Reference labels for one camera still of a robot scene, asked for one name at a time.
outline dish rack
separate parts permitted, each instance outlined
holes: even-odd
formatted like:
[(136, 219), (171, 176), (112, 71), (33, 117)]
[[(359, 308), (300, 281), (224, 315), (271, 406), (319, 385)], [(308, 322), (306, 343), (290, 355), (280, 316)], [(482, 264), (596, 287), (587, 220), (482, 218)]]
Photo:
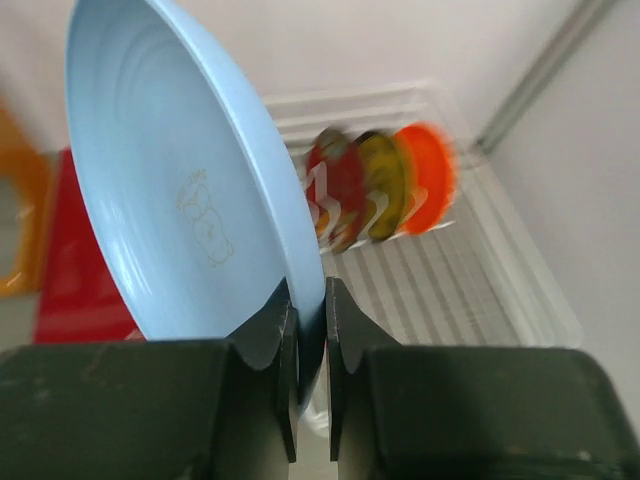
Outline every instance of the dish rack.
[[(401, 343), (577, 347), (582, 331), (524, 224), (475, 147), (455, 99), (436, 82), (263, 98), (296, 171), (327, 126), (358, 135), (416, 121), (457, 152), (457, 191), (443, 222), (417, 237), (324, 252), (360, 308)], [(312, 407), (326, 408), (323, 375)]]

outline wall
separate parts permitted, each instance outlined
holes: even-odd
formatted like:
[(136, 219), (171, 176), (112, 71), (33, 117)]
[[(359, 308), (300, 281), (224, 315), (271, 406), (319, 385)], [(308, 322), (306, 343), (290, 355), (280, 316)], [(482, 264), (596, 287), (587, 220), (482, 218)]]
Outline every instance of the wall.
[[(261, 94), (435, 77), (477, 131), (577, 0), (178, 0)], [(0, 2), (0, 90), (42, 148), (67, 142), (73, 0)]]
[(618, 2), (491, 160), (640, 432), (638, 25)]

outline blue bowl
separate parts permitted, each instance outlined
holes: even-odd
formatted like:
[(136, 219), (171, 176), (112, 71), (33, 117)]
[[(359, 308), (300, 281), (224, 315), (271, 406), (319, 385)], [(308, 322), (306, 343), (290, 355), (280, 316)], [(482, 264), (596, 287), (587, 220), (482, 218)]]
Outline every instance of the blue bowl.
[(164, 0), (80, 0), (66, 53), (80, 189), (148, 340), (225, 337), (286, 277), (307, 398), (324, 273), (304, 193), (266, 108), (191, 16)]

